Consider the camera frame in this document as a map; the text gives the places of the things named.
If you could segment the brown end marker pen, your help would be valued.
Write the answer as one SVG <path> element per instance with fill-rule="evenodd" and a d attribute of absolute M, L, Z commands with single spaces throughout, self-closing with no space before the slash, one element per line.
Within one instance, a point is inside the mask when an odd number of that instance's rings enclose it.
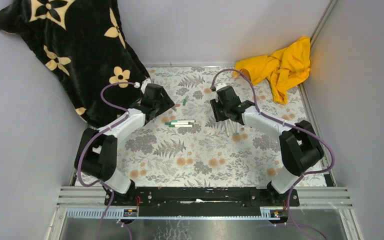
<path fill-rule="evenodd" d="M 229 137 L 230 136 L 230 131 L 229 131 L 229 124 L 228 124 L 227 121 L 224 122 L 224 127 L 225 127 L 226 135 Z"/>

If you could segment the brown cap marker pen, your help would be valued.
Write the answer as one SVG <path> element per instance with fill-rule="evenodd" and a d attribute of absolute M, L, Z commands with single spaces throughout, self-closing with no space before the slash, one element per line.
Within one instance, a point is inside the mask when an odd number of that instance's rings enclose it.
<path fill-rule="evenodd" d="M 230 121 L 230 127 L 231 127 L 231 130 L 232 130 L 232 134 L 235 135 L 236 134 L 236 129 L 235 129 L 235 126 L 234 126 L 232 121 Z"/>

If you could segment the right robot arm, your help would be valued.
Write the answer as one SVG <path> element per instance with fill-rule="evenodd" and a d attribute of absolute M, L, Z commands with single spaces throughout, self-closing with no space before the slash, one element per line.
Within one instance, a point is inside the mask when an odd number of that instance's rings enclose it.
<path fill-rule="evenodd" d="M 325 155 L 312 125 L 306 120 L 291 124 L 263 113 L 254 102 L 241 101 L 230 85 L 220 83 L 210 89 L 216 94 L 210 105 L 217 122 L 230 120 L 278 141 L 283 167 L 267 185 L 266 198 L 273 206 L 281 205 L 286 192 Z"/>

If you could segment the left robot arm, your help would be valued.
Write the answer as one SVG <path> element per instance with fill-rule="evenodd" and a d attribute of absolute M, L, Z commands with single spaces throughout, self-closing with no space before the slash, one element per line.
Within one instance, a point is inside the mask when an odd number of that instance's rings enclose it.
<path fill-rule="evenodd" d="M 83 132 L 74 167 L 82 186 L 88 186 L 82 174 L 92 176 L 102 186 L 116 192 L 116 199 L 128 206 L 135 200 L 135 192 L 131 189 L 134 183 L 117 168 L 118 142 L 174 107 L 175 103 L 161 85 L 140 85 L 136 82 L 134 87 L 142 92 L 140 101 L 124 108 L 105 99 L 105 91 L 111 87 L 113 84 L 101 90 L 101 99 L 110 107 L 123 111 L 123 114 L 103 127 L 87 128 Z"/>

